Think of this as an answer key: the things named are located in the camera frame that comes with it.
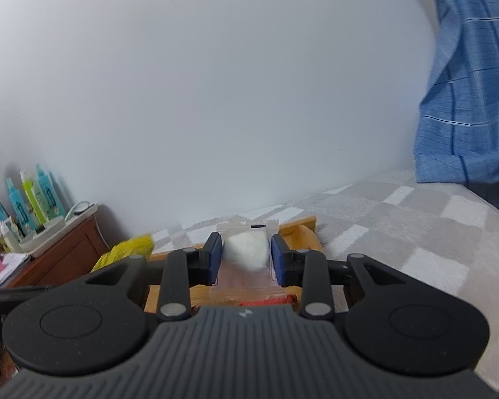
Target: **checkered tablecloth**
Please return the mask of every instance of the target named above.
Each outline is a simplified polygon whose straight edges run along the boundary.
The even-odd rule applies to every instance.
[[[213,218],[153,234],[155,252],[205,242],[221,221],[316,215],[330,259],[364,253],[478,307],[491,338],[477,373],[499,388],[499,211],[457,184],[417,184],[398,171],[238,216]],[[335,289],[335,306],[347,310]]]

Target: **wooden cabinet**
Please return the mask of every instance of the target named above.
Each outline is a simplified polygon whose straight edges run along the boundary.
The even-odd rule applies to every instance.
[[[108,250],[91,216],[27,264],[6,287],[65,284],[90,272]]]

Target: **wall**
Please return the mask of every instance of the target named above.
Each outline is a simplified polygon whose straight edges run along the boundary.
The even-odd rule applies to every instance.
[[[433,53],[418,0],[0,0],[0,196],[116,239],[412,166]]]

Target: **blue plaid fabric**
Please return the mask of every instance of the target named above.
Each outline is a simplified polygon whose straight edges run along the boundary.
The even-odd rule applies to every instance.
[[[461,183],[499,208],[499,0],[436,0],[440,32],[420,104],[418,182]]]

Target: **white bottle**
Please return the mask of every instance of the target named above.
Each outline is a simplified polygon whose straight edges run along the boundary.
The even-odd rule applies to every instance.
[[[15,236],[4,222],[0,222],[0,231],[2,231],[2,237],[8,246],[9,250],[13,253],[23,253],[24,251],[20,247],[19,242],[16,240]]]

